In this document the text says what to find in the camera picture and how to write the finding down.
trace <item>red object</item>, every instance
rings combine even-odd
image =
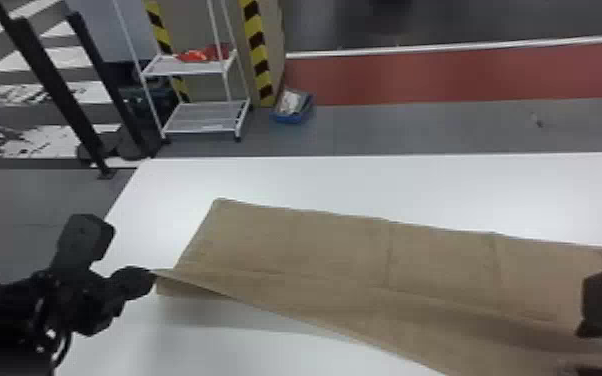
[[[189,50],[177,55],[177,59],[185,63],[196,63],[208,60],[203,51]]]
[[[287,60],[319,105],[602,98],[602,44]]]
[[[226,60],[229,58],[229,53],[231,47],[228,43],[221,43],[220,48],[222,50],[222,59]],[[219,60],[219,54],[217,53],[217,46],[213,44],[209,44],[207,47],[203,49],[203,53],[207,56],[208,60],[215,61]]]

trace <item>white wire shelf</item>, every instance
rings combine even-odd
[[[159,76],[189,76],[198,74],[225,74],[231,68],[233,61],[238,55],[237,50],[229,52],[229,58],[224,59],[224,68],[219,60],[196,63],[185,63],[178,60],[174,55],[156,55],[147,67],[142,71],[145,77]]]
[[[182,103],[170,115],[163,131],[168,134],[235,132],[236,137],[239,137],[249,106],[249,99]]]

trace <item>blue bin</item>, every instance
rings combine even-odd
[[[278,123],[283,124],[301,124],[303,123],[308,115],[310,114],[310,110],[313,108],[313,95],[308,95],[308,99],[306,99],[306,104],[301,109],[301,112],[291,114],[291,115],[281,115],[277,112],[271,112],[271,119],[277,121]]]

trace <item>table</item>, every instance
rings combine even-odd
[[[369,215],[458,230],[602,245],[602,153],[158,159],[112,207],[94,265],[172,267],[213,199]],[[152,293],[59,376],[436,375],[407,359],[234,301]]]

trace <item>hazard stripe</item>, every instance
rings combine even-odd
[[[154,14],[150,11],[147,11],[147,16],[149,17],[149,22],[151,22],[152,25],[163,29],[163,22],[161,21],[161,17],[159,17],[158,14]]]
[[[251,20],[254,16],[259,15],[259,3],[257,3],[256,1],[253,1],[249,4],[247,4],[244,8],[243,8],[243,14],[245,15],[245,21],[249,21]]]
[[[170,33],[168,33],[168,30],[163,25],[159,3],[154,0],[145,0],[143,3],[145,5],[145,10],[147,11],[149,22],[152,24],[152,32],[154,34],[154,39],[156,39],[156,43],[159,45],[159,49],[164,54],[172,54],[173,45],[170,42]],[[182,77],[171,77],[170,85],[182,102],[191,102],[187,84]]]
[[[257,0],[239,0],[245,19],[245,37],[250,46],[250,61],[254,71],[254,82],[263,107],[273,106],[275,90],[268,63],[268,50],[264,37],[264,24]]]

